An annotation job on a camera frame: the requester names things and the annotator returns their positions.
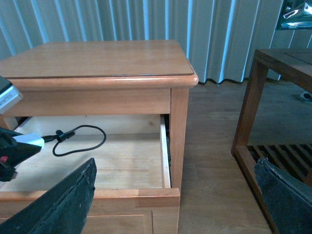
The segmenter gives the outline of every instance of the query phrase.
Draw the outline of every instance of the charging cable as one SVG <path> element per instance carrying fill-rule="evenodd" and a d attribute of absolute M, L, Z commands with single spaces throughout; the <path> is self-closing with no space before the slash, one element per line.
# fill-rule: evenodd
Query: charging cable
<path fill-rule="evenodd" d="M 66 139 L 69 139 L 71 138 L 72 136 L 75 135 L 75 131 L 79 128 L 83 128 L 83 127 L 86 127 L 86 128 L 95 128 L 95 129 L 98 129 L 100 132 L 103 133 L 103 140 L 100 144 L 98 144 L 97 146 L 94 146 L 94 147 L 91 147 L 91 148 L 86 148 L 86 149 L 80 149 L 80 150 L 73 150 L 73 151 L 69 151 L 69 152 L 66 152 L 66 153 L 63 153 L 63 154 L 57 154 L 55 153 L 55 149 L 57 148 L 57 146 L 64 142 Z M 100 147 L 101 145 L 104 144 L 104 142 L 106 141 L 106 133 L 99 127 L 97 126 L 93 126 L 93 125 L 81 125 L 81 126 L 78 126 L 66 133 L 62 132 L 61 130 L 57 130 L 56 131 L 56 135 L 50 135 L 50 136 L 43 136 L 42 137 L 44 139 L 44 142 L 47 143 L 47 142 L 50 142 L 50 141 L 53 141 L 55 139 L 57 139 L 57 143 L 55 144 L 55 146 L 53 147 L 53 155 L 54 156 L 57 156 L 57 157 L 62 157 L 62 156 L 66 156 L 66 155 L 69 155 L 69 154 L 73 154 L 73 153 L 78 153 L 78 152 L 84 152 L 84 151 L 89 151 L 89 150 L 94 150 L 98 147 Z"/>

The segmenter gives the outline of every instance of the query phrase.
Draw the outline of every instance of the drawer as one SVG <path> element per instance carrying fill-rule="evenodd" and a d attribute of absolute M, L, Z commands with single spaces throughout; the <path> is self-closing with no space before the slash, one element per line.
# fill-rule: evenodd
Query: drawer
<path fill-rule="evenodd" d="M 56 141 L 46 143 L 40 153 L 17 167 L 16 179 L 1 184 L 0 222 L 93 157 L 97 165 L 96 190 L 83 233 L 176 233 L 180 192 L 170 185 L 162 116 L 31 117 L 16 131 L 45 136 L 83 124 L 102 128 L 107 134 L 106 142 L 95 150 L 64 157 L 53 156 Z M 102 138 L 96 129 L 81 128 L 56 152 L 89 148 Z"/>

